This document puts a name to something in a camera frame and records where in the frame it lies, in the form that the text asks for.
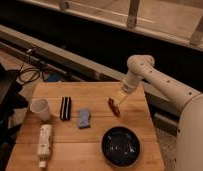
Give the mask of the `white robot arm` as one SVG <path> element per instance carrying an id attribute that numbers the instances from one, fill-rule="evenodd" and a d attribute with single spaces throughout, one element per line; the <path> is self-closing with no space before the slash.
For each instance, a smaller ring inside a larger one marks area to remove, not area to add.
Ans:
<path id="1" fill-rule="evenodd" d="M 203 93 L 156 70 L 150 55 L 132 55 L 121 90 L 114 97 L 118 108 L 142 79 L 159 90 L 181 112 L 174 171 L 203 171 Z"/>

